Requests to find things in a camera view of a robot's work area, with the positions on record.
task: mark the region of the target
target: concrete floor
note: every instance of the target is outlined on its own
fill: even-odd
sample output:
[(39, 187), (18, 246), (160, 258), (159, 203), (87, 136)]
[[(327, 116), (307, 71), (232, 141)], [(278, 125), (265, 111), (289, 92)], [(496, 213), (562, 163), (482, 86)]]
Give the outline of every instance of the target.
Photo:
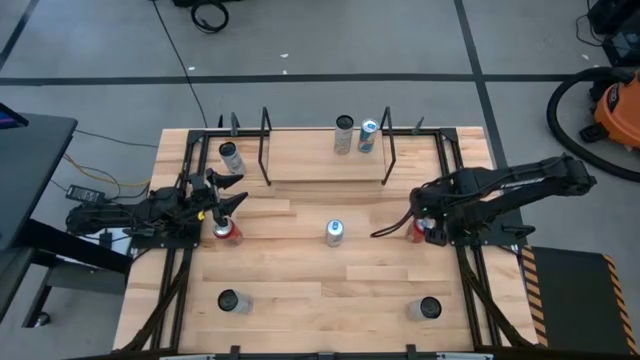
[[(564, 150), (544, 120), (557, 83), (543, 77), (523, 82), (517, 76), (496, 82), (490, 75), (570, 74), (609, 64), (601, 49), (575, 39), (574, 21), (586, 12), (583, 0), (244, 0), (228, 4), (231, 22), (217, 35), (197, 31), (189, 13), (169, 0), (157, 4), (185, 65), (193, 67), (190, 75), (198, 77), (194, 87), (209, 124), (234, 111), (242, 126), (255, 126), (264, 105), (274, 125), (327, 126), (342, 113), (380, 116), (389, 105), (394, 124), (413, 125), (425, 116), (424, 125), (485, 126), (498, 164), (536, 161)], [(470, 33), (463, 31), (461, 19), (463, 25), (468, 21)], [(151, 144), (163, 128), (202, 126), (147, 0), (3, 0), (3, 47), (0, 102), (17, 111), (73, 117), (79, 129)], [(287, 81), (284, 71), (336, 76)], [(408, 81), (407, 74), (423, 76)], [(577, 87), (561, 104), (560, 118), (569, 132), (588, 122), (586, 90)], [(594, 151), (640, 168), (636, 154), (621, 146), (600, 144)], [(81, 134), (68, 152), (121, 182), (148, 178), (155, 158), (153, 149)], [(525, 223), (538, 229), (529, 242), (610, 254), (639, 328), (639, 185), (590, 170), (599, 184), (587, 196), (523, 208)], [(115, 191), (66, 163), (54, 179), (63, 186)], [(49, 186), (34, 217), (63, 228), (73, 206), (60, 189)], [(53, 323), (20, 328), (42, 275), (42, 269), (30, 270), (0, 325), (0, 357), (50, 359), (109, 351), (122, 302), (118, 296), (56, 290), (45, 307)]]

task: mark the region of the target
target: warning stripe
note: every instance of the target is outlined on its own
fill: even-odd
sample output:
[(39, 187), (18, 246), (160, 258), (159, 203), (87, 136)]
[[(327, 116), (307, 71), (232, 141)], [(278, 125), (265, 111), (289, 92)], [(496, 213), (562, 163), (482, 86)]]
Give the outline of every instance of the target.
[(622, 328), (625, 334), (627, 334), (627, 344), (631, 350), (631, 355), (638, 355), (638, 347), (633, 339), (633, 331), (631, 330), (631, 320), (627, 314), (627, 307), (624, 304), (624, 298), (622, 297), (622, 287), (620, 286), (620, 280), (618, 280), (618, 272), (616, 271), (616, 265), (613, 263), (613, 258), (609, 255), (602, 254), (607, 261), (609, 267), (609, 274), (611, 275), (611, 282), (613, 283), (613, 292), (616, 295), (616, 302), (620, 310), (620, 319), (622, 320)]
[(522, 254), (522, 269), (524, 271), (529, 310), (533, 318), (533, 327), (538, 336), (538, 343), (549, 346), (547, 341), (547, 328), (544, 326), (544, 313), (542, 311), (542, 299), (540, 298), (540, 286), (538, 285), (536, 258), (533, 255), (533, 249), (529, 245), (524, 246), (520, 253)]

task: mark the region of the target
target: black metal frame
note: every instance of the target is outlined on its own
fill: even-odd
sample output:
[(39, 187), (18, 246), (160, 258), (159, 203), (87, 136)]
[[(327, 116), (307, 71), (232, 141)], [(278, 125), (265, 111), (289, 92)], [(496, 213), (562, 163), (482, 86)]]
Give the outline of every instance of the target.
[[(389, 126), (384, 129), (386, 119), (389, 121)], [(268, 130), (265, 131), (265, 123), (268, 124)], [(268, 185), (271, 184), (266, 169), (262, 164), (263, 144), (264, 137), (268, 137), (272, 131), (271, 121), (266, 108), (262, 109), (262, 122), (259, 131), (251, 129), (234, 129), (233, 136), (239, 137), (260, 137), (260, 149), (259, 159), (263, 176)], [(449, 163), (447, 160), (447, 154), (445, 150), (445, 142), (451, 146), (453, 154), (453, 160), (456, 169), (463, 167), (462, 153), (457, 138), (457, 131), (455, 128), (431, 128), (431, 129), (393, 129), (391, 120), (391, 112), (389, 107), (385, 109), (383, 120), (381, 121), (381, 131), (383, 135), (388, 135), (391, 141), (392, 162), (389, 169), (386, 171), (386, 175), (382, 184), (385, 184), (393, 170), (396, 160), (394, 136), (434, 136), (436, 150), (438, 152), (438, 161), (440, 163), (440, 169), (443, 175), (449, 173)], [(191, 164), (193, 144), (196, 141), (202, 141), (202, 147), (200, 151), (200, 158), (198, 159), (197, 171), (198, 174), (204, 173), (206, 167), (206, 158), (208, 150), (208, 142), (214, 137), (227, 137), (232, 136), (226, 132), (220, 130), (193, 130), (189, 132), (188, 144), (185, 151), (185, 157), (183, 162), (183, 176), (188, 174)], [(455, 245), (455, 251), (458, 259), (458, 264), (461, 274), (461, 282), (463, 287), (465, 305), (467, 310), (467, 316), (469, 321), (470, 336), (473, 342), (474, 351), (477, 355), (481, 354), (500, 354), (499, 358), (518, 358), (518, 359), (548, 359), (548, 358), (581, 358), (585, 355), (591, 359), (637, 359), (633, 356), (625, 355), (611, 355), (611, 354), (590, 354), (580, 353), (572, 351), (555, 351), (548, 350), (546, 348), (538, 347), (526, 347), (526, 348), (505, 348), (502, 347), (500, 330), (497, 323), (500, 322), (503, 326), (509, 325), (508, 320), (500, 312), (498, 307), (491, 301), (491, 290), (489, 287), (489, 281), (487, 277), (486, 266), (484, 257), (482, 254), (481, 244), (475, 244), (471, 246), (471, 250), (474, 255), (474, 262), (476, 265), (476, 272), (478, 278), (475, 278), (473, 270), (471, 270), (470, 264), (467, 259), (466, 246), (464, 244)], [(125, 346), (121, 350), (117, 350), (108, 355), (88, 357), (86, 359), (138, 359), (138, 358), (160, 358), (161, 356), (177, 355), (178, 347), (180, 344), (180, 335), (182, 331), (182, 320), (184, 316), (184, 304), (187, 294), (188, 277), (191, 265), (191, 259), (193, 255), (192, 249), (185, 249), (182, 263), (178, 273), (174, 277), (173, 281), (170, 281), (173, 271), (173, 265), (175, 262), (175, 249), (168, 249), (165, 259), (165, 266), (161, 281), (160, 296), (158, 299), (158, 305), (153, 311), (143, 328), (134, 337), (133, 341)], [(486, 316), (489, 325), (489, 333), (492, 346), (486, 346), (482, 342), (480, 333), (480, 326), (478, 321), (478, 314), (474, 300), (474, 288), (475, 293), (485, 304)], [(175, 316), (173, 326), (171, 329), (171, 341), (169, 348), (160, 348), (160, 339), (162, 337), (162, 330), (164, 327), (164, 313), (169, 307), (169, 304), (173, 301), (173, 298), (177, 295)], [(147, 339), (151, 336), (150, 350), (142, 351)], [(216, 359), (229, 359), (237, 360), (242, 359), (442, 359), (446, 358), (442, 356), (442, 352), (417, 352), (415, 345), (408, 344), (406, 352), (398, 353), (308, 353), (308, 354), (240, 354), (239, 346), (231, 346), (228, 354), (207, 354), (215, 357)]]

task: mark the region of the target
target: wooden tabletop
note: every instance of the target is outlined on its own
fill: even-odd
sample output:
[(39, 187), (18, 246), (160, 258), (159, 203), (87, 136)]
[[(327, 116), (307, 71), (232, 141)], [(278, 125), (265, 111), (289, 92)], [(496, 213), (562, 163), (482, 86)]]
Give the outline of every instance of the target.
[[(464, 165), (491, 168), (482, 128), (457, 130)], [(152, 188), (175, 182), (187, 132), (164, 130)], [(191, 266), (182, 353), (228, 353), (232, 345), (244, 353), (402, 352), (406, 344), (415, 344), (418, 351), (472, 349), (455, 250), (409, 243), (405, 228), (384, 238), (369, 237), (406, 213), (412, 188), (441, 175), (433, 137), (395, 137), (397, 162), (386, 186), (379, 181), (274, 181), (269, 187), (258, 167), (256, 138), (211, 141), (216, 144), (209, 146), (208, 167), (228, 173), (217, 153), (217, 142), (224, 141), (236, 143), (246, 164), (245, 178), (226, 191), (250, 194), (234, 214), (245, 241), (233, 248), (215, 240), (207, 215)], [(383, 143), (388, 162), (386, 137)], [(265, 156), (267, 167), (270, 161)], [(345, 240), (337, 248), (324, 243), (325, 226), (333, 218), (345, 226)], [(493, 247), (485, 247), (484, 256), (495, 302), (535, 342), (515, 256)], [(164, 259), (165, 250), (152, 250), (134, 264), (114, 348), (132, 339), (156, 305)], [(253, 297), (250, 315), (218, 309), (218, 295), (229, 288)], [(442, 315), (409, 321), (405, 305), (424, 296), (440, 300)], [(476, 303), (487, 343), (484, 310)], [(165, 345), (172, 315), (170, 308)]]

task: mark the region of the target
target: orange vacuum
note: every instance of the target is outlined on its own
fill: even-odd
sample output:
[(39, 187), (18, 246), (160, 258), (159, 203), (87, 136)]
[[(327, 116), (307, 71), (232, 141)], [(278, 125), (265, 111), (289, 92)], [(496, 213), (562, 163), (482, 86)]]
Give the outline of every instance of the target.
[(586, 143), (605, 138), (640, 149), (640, 71), (619, 68), (592, 68), (565, 80), (551, 95), (547, 123), (553, 136), (567, 149), (591, 165), (620, 178), (640, 182), (640, 173), (619, 167), (586, 150), (571, 139), (558, 123), (557, 110), (562, 96), (581, 81), (593, 81), (591, 98), (596, 101), (595, 123), (580, 131)]

